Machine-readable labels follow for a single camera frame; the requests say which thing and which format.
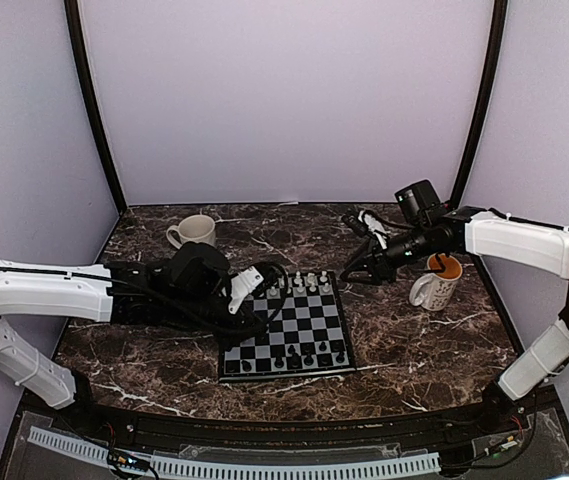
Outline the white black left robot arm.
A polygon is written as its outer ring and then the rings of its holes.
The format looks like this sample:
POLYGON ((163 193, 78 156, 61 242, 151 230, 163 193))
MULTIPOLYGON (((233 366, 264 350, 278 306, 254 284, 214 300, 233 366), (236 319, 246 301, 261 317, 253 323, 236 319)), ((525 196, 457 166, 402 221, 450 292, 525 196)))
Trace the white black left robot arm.
POLYGON ((65 412, 84 436, 105 427, 93 405, 90 382, 25 341, 8 323, 11 315, 68 317, 99 324, 144 325, 182 332, 207 331, 223 346, 265 333, 272 315, 256 315, 248 297, 288 296, 285 271, 258 262, 234 273, 228 259, 206 243, 188 242, 172 257, 150 263, 114 261, 52 266, 0 259, 0 372, 65 412))

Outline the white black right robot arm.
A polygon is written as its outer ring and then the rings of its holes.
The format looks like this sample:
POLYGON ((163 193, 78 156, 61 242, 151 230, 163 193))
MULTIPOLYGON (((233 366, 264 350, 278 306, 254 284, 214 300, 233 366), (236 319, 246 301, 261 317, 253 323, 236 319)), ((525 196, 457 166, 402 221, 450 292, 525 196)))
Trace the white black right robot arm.
POLYGON ((498 432, 516 403, 558 375, 569 363, 569 226, 533 221, 495 208, 456 206, 442 201, 428 180, 395 194, 405 220, 393 224, 369 209, 343 216, 363 242, 343 266, 347 283, 381 285, 417 260, 425 270, 409 293, 416 307, 439 311, 449 302, 462 275, 456 255, 504 260, 566 282, 563 308, 552 323, 482 391, 474 424, 485 434, 498 432))

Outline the black grey chess board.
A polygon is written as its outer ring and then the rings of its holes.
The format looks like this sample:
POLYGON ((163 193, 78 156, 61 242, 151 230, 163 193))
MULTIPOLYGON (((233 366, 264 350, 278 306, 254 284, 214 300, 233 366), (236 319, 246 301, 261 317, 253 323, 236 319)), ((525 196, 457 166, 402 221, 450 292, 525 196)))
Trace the black grey chess board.
POLYGON ((353 354, 351 336, 342 307, 335 273, 328 272, 330 290, 323 293, 319 285, 322 271, 301 273, 306 285, 306 294, 296 296, 294 284, 292 295, 287 296, 281 310, 269 323, 267 331, 258 337, 244 340, 230 350, 219 351, 218 380, 221 383, 268 381, 279 378, 317 377, 332 374, 352 373, 357 370, 353 354), (318 287, 315 293, 307 289, 307 274, 317 276, 318 287), (326 341, 329 351, 322 353, 318 345, 326 341), (294 345, 301 357, 301 367, 297 370, 287 368, 288 346, 294 345), (345 361, 339 365, 336 355, 345 352, 345 361), (312 355, 314 363, 303 363, 306 355, 312 355), (276 369, 274 359, 284 357, 284 367, 276 369), (255 372, 244 373, 241 360, 255 360, 255 372))

